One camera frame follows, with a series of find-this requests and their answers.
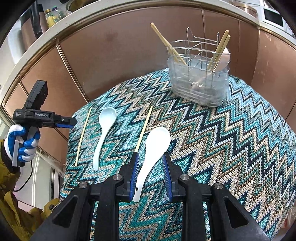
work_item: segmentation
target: person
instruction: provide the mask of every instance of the person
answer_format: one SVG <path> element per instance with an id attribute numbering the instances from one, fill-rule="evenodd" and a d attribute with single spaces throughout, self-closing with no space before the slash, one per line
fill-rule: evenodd
<path id="1" fill-rule="evenodd" d="M 35 230 L 58 205 L 59 199 L 53 199 L 44 206 L 44 211 L 33 208 L 29 212 L 18 208 L 18 201 L 13 194 L 15 183 L 20 177 L 20 168 L 12 166 L 13 149 L 16 136 L 24 136 L 26 129 L 21 125 L 12 125 L 5 140 L 0 140 L 0 211 L 9 226 L 21 241 L 28 241 Z M 33 160 L 40 139 L 39 130 L 32 139 L 20 142 L 24 147 L 18 150 L 18 160 Z"/>

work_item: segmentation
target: yellow jacket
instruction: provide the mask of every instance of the yellow jacket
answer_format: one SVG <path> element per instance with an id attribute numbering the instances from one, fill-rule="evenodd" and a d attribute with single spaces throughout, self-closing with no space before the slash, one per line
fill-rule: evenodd
<path id="1" fill-rule="evenodd" d="M 28 213 L 19 209 L 12 191 L 20 176 L 20 169 L 11 166 L 11 160 L 4 149 L 4 140 L 0 140 L 0 147 L 0 210 L 19 239 L 28 241 L 45 218 L 50 215 L 49 206 L 57 205 L 59 199 L 48 202 L 44 206 L 44 211 L 36 207 Z"/>

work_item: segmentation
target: white countertop edge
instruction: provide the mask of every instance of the white countertop edge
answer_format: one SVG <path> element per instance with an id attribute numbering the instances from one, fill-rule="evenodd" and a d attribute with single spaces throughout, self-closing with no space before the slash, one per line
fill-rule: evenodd
<path id="1" fill-rule="evenodd" d="M 190 1 L 196 1 L 200 3 L 206 3 L 213 6 L 218 6 L 220 8 L 227 9 L 231 12 L 234 12 L 237 15 L 243 16 L 244 18 L 254 22 L 258 26 L 263 26 L 265 28 L 270 29 L 271 31 L 276 32 L 279 35 L 282 35 L 283 37 L 287 38 L 290 42 L 296 44 L 296 40 L 289 36 L 288 34 L 283 34 L 284 32 L 277 29 L 276 27 L 273 27 L 271 25 L 268 25 L 263 22 L 259 22 L 258 19 L 254 18 L 253 16 L 249 15 L 245 11 L 237 8 L 234 5 L 231 5 L 227 2 L 224 2 L 222 0 L 190 0 Z M 53 25 L 49 30 L 47 30 L 41 37 L 39 37 L 24 53 L 24 55 L 20 58 L 19 62 L 14 66 L 11 74 L 9 75 L 6 83 L 3 85 L 1 91 L 0 91 L 0 101 L 2 102 L 7 91 L 9 90 L 11 84 L 15 80 L 15 78 L 18 76 L 19 72 L 22 70 L 22 68 L 26 65 L 26 63 L 38 52 L 40 48 L 42 48 L 47 42 L 49 42 L 51 39 L 53 39 L 58 33 L 60 33 L 65 28 L 75 24 L 76 22 L 79 22 L 81 19 L 86 18 L 88 16 L 91 16 L 95 13 L 98 13 L 100 11 L 103 11 L 107 8 L 115 7 L 118 5 L 126 4 L 126 3 L 133 3 L 133 2 L 139 2 L 139 0 L 100 0 L 94 3 L 91 3 L 83 8 L 78 9 L 77 11 L 71 13 L 69 16 L 67 16 L 64 20 L 59 21 L 55 25 Z"/>

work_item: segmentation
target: white ceramic spoon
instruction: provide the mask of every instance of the white ceramic spoon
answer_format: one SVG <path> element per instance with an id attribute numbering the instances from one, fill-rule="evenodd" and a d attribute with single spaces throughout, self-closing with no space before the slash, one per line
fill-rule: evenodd
<path id="1" fill-rule="evenodd" d="M 139 202 L 145 180 L 150 173 L 152 167 L 163 156 L 170 145 L 170 133 L 164 127 L 154 128 L 146 140 L 145 160 L 139 172 L 136 191 L 133 197 L 134 202 Z"/>
<path id="2" fill-rule="evenodd" d="M 109 130 L 111 129 L 111 127 L 116 121 L 116 117 L 117 117 L 116 110 L 112 107 L 103 109 L 99 115 L 99 123 L 102 128 L 102 134 L 100 136 L 99 142 L 94 151 L 93 168 L 95 171 L 99 169 L 99 157 L 100 157 L 101 148 Z"/>

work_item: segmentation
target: blue and white glove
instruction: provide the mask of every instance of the blue and white glove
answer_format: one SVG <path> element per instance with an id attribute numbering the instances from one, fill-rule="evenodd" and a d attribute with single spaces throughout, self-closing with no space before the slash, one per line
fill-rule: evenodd
<path id="1" fill-rule="evenodd" d="M 6 139 L 4 140 L 4 148 L 8 155 L 8 157 L 12 160 L 13 149 L 15 145 L 15 138 L 17 136 L 21 136 L 20 143 L 24 144 L 22 148 L 18 151 L 18 160 L 21 162 L 29 162 L 34 159 L 36 153 L 36 147 L 38 145 L 40 139 L 40 132 L 37 129 L 33 138 L 26 140 L 24 142 L 22 136 L 25 135 L 26 129 L 21 125 L 13 125 L 9 128 L 9 132 L 7 134 Z"/>

